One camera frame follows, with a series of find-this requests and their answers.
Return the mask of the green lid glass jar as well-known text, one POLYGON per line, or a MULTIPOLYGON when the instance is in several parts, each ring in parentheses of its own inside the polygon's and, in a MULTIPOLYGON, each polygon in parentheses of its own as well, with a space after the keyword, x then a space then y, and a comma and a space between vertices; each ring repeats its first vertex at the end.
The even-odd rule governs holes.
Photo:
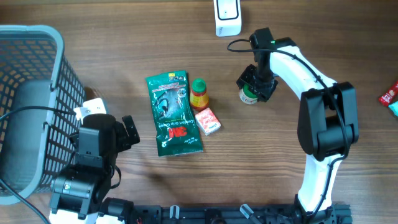
POLYGON ((249 85, 244 84, 239 91, 239 98, 241 101, 248 105, 253 105, 258 102, 258 97, 249 90, 249 85))

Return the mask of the green 3M gloves packet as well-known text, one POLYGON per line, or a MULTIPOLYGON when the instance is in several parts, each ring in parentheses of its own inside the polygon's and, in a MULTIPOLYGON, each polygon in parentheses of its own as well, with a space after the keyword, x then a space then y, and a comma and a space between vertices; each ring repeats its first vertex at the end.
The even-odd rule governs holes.
POLYGON ((203 151, 200 132, 189 104, 187 73, 177 70, 146 78, 156 129, 158 156, 203 151))

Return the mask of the yellow red sauce bottle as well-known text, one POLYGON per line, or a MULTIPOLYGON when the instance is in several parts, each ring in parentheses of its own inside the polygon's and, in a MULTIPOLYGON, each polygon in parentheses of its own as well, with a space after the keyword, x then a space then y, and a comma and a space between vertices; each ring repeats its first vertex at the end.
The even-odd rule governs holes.
POLYGON ((206 83, 201 78, 197 78, 192 82, 190 88, 190 105, 196 111, 202 111, 209 105, 206 83))

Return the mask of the small red tissue box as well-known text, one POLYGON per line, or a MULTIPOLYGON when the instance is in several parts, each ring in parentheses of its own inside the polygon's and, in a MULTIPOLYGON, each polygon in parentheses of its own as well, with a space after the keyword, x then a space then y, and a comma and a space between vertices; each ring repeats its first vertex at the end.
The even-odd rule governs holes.
POLYGON ((205 133, 206 136, 219 130, 221 127, 221 123, 210 108, 206 108, 203 111, 197 113, 195 115, 195 119, 198 126, 205 133))

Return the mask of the red coffee stick sachet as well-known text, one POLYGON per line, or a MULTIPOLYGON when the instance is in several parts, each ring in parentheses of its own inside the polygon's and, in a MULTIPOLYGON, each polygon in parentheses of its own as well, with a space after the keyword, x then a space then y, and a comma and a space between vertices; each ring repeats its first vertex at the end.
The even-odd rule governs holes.
POLYGON ((378 101, 384 106, 389 106, 397 95, 397 86, 398 86, 398 81, 396 81, 395 84, 393 84, 385 94, 380 96, 378 101))

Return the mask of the mint wet wipes pack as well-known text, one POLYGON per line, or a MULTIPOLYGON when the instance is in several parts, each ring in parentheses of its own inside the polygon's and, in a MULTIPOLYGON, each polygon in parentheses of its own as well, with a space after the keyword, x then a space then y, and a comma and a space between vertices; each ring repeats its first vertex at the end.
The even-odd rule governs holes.
POLYGON ((390 104, 388 107, 389 107, 389 109, 393 112, 393 114, 394 114, 395 116, 398 116, 398 101, 396 101, 396 102, 390 104))

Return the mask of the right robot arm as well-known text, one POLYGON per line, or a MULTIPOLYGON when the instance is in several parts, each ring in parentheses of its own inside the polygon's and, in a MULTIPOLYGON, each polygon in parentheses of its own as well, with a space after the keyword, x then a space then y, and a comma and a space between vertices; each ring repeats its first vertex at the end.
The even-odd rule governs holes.
POLYGON ((326 214, 338 167, 359 139, 354 86, 322 74, 291 38, 275 39, 268 28, 255 30, 246 41, 255 63, 236 82, 239 97, 247 104, 267 102, 279 79, 298 97, 297 136, 306 154, 298 209, 307 220, 326 214))

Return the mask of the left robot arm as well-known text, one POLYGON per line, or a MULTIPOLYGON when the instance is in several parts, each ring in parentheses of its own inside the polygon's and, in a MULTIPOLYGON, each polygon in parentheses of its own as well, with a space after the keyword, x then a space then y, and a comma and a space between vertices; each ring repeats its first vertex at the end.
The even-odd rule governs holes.
POLYGON ((52 182, 50 223, 95 223, 101 204, 111 189, 120 152, 140 142, 130 115, 122 122, 110 114, 85 116, 70 140, 75 147, 71 161, 52 182))

